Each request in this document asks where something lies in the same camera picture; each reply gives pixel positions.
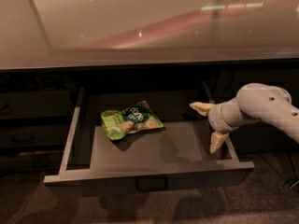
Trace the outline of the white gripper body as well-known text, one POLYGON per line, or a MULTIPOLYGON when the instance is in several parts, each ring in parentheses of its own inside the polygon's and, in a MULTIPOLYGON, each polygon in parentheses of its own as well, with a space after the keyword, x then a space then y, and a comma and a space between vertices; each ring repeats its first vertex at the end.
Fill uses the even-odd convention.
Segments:
POLYGON ((257 119, 246 115, 237 101, 228 101, 214 105, 208 112, 208 121, 214 131, 231 133, 241 126, 256 123, 257 119))

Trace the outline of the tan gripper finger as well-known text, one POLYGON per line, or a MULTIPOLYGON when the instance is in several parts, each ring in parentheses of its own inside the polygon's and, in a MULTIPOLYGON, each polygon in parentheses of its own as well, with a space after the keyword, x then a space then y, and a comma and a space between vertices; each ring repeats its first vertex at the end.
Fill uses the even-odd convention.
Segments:
POLYGON ((210 153, 216 153, 223 145, 223 143, 226 141, 226 139, 229 137, 229 134, 223 134, 219 132, 214 132, 211 135, 210 139, 210 153))
POLYGON ((210 109, 213 106, 214 104, 211 103, 201 103, 201 102, 190 103, 190 107, 203 117, 206 117, 208 115, 210 109))

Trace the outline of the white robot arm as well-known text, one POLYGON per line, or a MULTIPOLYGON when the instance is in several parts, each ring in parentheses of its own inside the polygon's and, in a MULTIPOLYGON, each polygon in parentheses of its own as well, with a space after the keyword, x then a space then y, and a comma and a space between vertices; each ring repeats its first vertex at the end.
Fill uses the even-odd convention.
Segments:
POLYGON ((220 104, 194 102, 190 107, 207 117, 214 130, 210 139, 211 154, 222 147, 231 132, 259 121, 299 142, 299 109, 292 105, 291 95, 280 87, 250 83, 230 101, 220 104))

